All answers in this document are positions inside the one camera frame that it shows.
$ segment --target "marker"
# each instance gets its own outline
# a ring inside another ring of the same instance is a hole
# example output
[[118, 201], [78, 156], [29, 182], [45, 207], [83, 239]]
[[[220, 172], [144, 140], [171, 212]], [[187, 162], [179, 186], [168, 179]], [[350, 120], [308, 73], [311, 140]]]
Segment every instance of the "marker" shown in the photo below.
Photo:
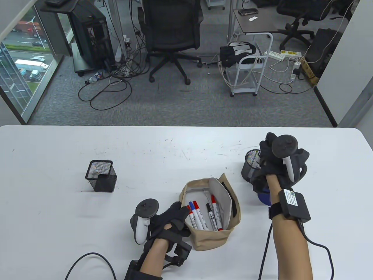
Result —
[[209, 228], [207, 227], [206, 221], [205, 221], [205, 219], [204, 219], [203, 216], [202, 216], [202, 212], [201, 212], [201, 210], [200, 210], [200, 207], [199, 207], [198, 204], [197, 204], [197, 201], [194, 200], [194, 201], [193, 201], [193, 204], [194, 204], [195, 210], [197, 211], [198, 217], [199, 217], [200, 220], [201, 220], [201, 223], [202, 223], [203, 229], [204, 229], [204, 230], [208, 230]]
[[212, 228], [213, 228], [214, 231], [217, 231], [217, 225], [216, 225], [216, 222], [215, 222], [214, 214], [212, 214], [211, 207], [208, 203], [206, 204], [206, 207], [207, 207], [207, 212], [209, 213]]
[[222, 221], [220, 219], [219, 208], [217, 207], [214, 195], [211, 195], [211, 201], [212, 201], [212, 208], [214, 209], [214, 215], [215, 215], [217, 230], [223, 230]]
[[193, 202], [190, 201], [189, 206], [190, 206], [190, 209], [192, 209], [192, 213], [193, 213], [193, 216], [194, 216], [194, 219], [195, 219], [195, 224], [197, 225], [197, 229], [203, 230], [203, 226], [201, 224], [201, 221], [200, 221], [200, 219], [197, 218], [198, 214], [197, 214], [197, 211], [195, 210]]
[[190, 222], [192, 223], [192, 226], [193, 228], [195, 228], [196, 230], [198, 229], [197, 227], [197, 224], [195, 223], [195, 216], [193, 215], [193, 212], [192, 212], [192, 209], [190, 209], [190, 206], [187, 205], [187, 208], [189, 209], [189, 218], [190, 218]]

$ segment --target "car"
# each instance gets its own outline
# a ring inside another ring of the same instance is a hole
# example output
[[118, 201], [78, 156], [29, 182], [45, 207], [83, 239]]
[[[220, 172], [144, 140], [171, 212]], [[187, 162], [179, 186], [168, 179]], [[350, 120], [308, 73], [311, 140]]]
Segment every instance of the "car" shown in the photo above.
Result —
[[34, 46], [34, 47], [42, 47], [43, 46], [42, 42], [32, 42], [31, 45]]
[[44, 62], [45, 59], [44, 58], [41, 58], [41, 57], [38, 57], [38, 56], [34, 56], [33, 58], [31, 58], [32, 60], [36, 60], [36, 61], [41, 61], [41, 62]]

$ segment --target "blue marker cap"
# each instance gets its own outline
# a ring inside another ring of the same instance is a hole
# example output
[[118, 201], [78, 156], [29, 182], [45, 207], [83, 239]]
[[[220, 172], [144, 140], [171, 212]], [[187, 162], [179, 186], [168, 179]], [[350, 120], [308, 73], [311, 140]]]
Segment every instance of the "blue marker cap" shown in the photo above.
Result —
[[194, 205], [193, 205], [193, 202], [189, 201], [189, 206], [190, 206], [190, 209], [195, 210], [195, 207], [194, 207]]

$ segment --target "white cart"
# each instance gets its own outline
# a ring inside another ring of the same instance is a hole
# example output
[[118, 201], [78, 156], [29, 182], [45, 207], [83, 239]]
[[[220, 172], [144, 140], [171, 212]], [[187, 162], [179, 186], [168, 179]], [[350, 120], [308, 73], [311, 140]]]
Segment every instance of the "white cart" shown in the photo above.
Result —
[[206, 0], [206, 3], [209, 10], [214, 6], [223, 6], [223, 10], [225, 10], [225, 0]]
[[[259, 50], [259, 56], [256, 56], [256, 55], [245, 56], [244, 58], [240, 60], [239, 63], [236, 63], [232, 67], [225, 68], [226, 78], [228, 82], [231, 85], [233, 85], [233, 87], [231, 87], [231, 97], [234, 97], [235, 93], [253, 93], [253, 96], [257, 96], [258, 90], [260, 87], [260, 82], [261, 82], [261, 79], [263, 78], [264, 69], [268, 61], [269, 51], [271, 50], [271, 47], [272, 47], [273, 36], [271, 33], [260, 32], [260, 33], [249, 33], [248, 35], [253, 35], [253, 41], [251, 43], [257, 48], [257, 50]], [[258, 44], [255, 41], [255, 36], [257, 35], [264, 35], [270, 38], [270, 43], [269, 43], [268, 51], [266, 55], [263, 54], [263, 52], [260, 50]], [[255, 59], [255, 58], [258, 58], [258, 60], [261, 59], [260, 63], [251, 63], [251, 64], [243, 63], [243, 61], [246, 59]], [[253, 72], [251, 72], [249, 77], [245, 79], [247, 74], [251, 70], [254, 70], [254, 69], [261, 69], [259, 80], [257, 80]]]

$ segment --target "window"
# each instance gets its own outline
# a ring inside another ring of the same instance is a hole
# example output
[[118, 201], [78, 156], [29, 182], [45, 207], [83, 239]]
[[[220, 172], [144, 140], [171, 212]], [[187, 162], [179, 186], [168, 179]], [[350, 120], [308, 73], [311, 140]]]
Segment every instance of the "window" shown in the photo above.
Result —
[[54, 57], [32, 7], [0, 43], [0, 86], [22, 115]]
[[65, 33], [66, 38], [69, 38], [69, 35], [72, 34], [72, 31], [68, 15], [59, 13], [58, 18], [60, 19], [62, 29]]

